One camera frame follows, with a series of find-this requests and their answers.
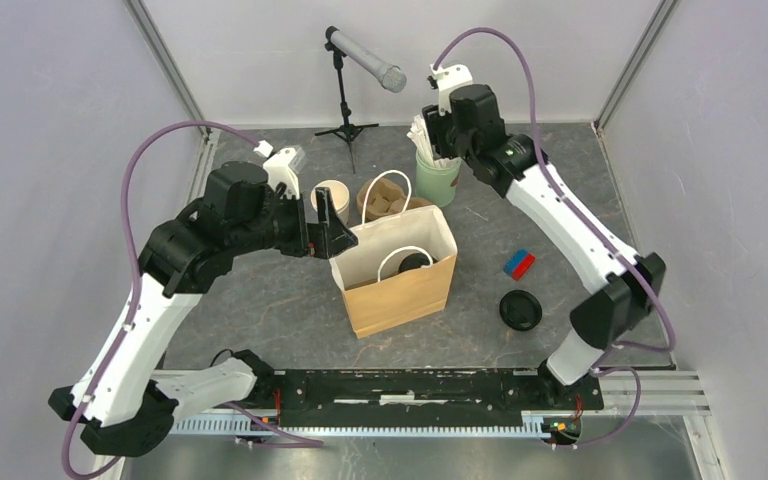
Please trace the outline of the white paper cup printed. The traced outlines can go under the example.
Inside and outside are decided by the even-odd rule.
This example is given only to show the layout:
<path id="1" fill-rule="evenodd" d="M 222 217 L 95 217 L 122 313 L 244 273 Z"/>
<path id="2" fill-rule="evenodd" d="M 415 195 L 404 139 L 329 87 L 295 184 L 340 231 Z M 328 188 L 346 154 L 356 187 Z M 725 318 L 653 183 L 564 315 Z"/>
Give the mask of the white paper cup printed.
<path id="1" fill-rule="evenodd" d="M 318 207 L 316 197 L 317 188 L 326 188 L 330 191 L 332 204 L 337 217 L 344 225 L 348 226 L 350 218 L 350 191 L 348 187 L 338 180 L 324 180 L 316 184 L 310 192 L 310 201 L 315 212 L 317 212 Z"/>

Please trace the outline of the brown paper bag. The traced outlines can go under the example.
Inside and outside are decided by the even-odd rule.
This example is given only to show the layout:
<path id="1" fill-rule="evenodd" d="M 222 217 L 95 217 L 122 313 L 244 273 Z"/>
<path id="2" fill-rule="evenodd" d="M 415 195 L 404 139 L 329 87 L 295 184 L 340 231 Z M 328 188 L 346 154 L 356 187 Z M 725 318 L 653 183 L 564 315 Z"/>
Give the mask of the brown paper bag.
<path id="1" fill-rule="evenodd" d="M 442 210 L 425 206 L 365 221 L 350 230 L 358 245 L 330 260 L 357 338 L 439 312 L 446 306 L 458 247 Z M 400 262 L 423 253 L 434 264 L 398 273 Z"/>

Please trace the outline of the black plastic cup lid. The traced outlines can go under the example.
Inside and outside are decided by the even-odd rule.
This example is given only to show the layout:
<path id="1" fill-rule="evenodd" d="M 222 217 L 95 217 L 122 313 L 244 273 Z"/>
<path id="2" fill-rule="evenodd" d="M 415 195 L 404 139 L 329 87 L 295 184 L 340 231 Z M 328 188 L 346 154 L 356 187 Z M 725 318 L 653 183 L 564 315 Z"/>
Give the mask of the black plastic cup lid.
<path id="1" fill-rule="evenodd" d="M 423 253 L 412 253 L 406 256 L 398 266 L 398 273 L 429 267 L 434 264 L 434 259 Z"/>

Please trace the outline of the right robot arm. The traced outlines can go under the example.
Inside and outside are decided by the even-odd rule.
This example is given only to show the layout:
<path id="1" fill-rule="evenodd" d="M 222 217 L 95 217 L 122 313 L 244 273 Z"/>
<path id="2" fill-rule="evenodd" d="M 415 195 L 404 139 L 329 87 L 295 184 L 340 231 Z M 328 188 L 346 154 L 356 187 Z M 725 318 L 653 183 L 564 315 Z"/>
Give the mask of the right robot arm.
<path id="1" fill-rule="evenodd" d="M 548 357 L 540 400 L 562 408 L 577 382 L 618 338 L 655 311 L 666 274 L 656 253 L 642 256 L 615 238 L 556 176 L 534 136 L 507 133 L 485 84 L 438 90 L 422 110 L 433 149 L 462 159 L 481 183 L 525 213 L 561 251 L 589 292 L 570 314 L 571 330 Z"/>

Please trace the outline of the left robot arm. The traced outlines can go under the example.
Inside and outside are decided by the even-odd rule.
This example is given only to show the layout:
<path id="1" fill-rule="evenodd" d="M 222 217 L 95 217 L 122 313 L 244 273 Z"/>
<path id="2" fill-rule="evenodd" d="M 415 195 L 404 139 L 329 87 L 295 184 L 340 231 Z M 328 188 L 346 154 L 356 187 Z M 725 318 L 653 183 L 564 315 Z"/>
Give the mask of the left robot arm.
<path id="1" fill-rule="evenodd" d="M 152 374 L 185 317 L 237 257 L 274 249 L 330 259 L 357 245 L 330 192 L 319 188 L 315 195 L 318 219 L 311 223 L 292 179 L 229 162 L 209 174 L 201 197 L 152 231 L 119 325 L 85 377 L 49 398 L 62 419 L 82 425 L 91 452 L 142 456 L 178 421 L 228 402 L 257 408 L 272 399 L 268 366 L 248 351 L 174 380 Z"/>

